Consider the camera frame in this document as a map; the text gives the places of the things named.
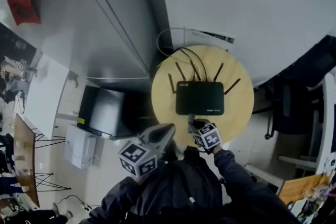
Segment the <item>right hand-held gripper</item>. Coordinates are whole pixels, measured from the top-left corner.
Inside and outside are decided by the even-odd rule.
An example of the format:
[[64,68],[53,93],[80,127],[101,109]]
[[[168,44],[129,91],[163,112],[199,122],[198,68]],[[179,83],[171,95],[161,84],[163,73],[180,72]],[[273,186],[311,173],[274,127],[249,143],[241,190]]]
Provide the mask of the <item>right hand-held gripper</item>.
[[217,126],[208,119],[190,118],[188,131],[192,134],[195,144],[205,152],[213,152],[214,148],[222,143]]

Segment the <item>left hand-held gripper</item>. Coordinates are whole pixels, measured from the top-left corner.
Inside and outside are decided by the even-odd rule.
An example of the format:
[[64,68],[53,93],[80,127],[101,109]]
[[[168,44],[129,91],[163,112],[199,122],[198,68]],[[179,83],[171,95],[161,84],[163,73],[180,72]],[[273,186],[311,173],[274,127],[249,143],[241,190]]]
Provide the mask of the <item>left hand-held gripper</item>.
[[127,141],[118,152],[122,168],[133,176],[145,176],[157,169],[174,134],[175,124],[158,124]]

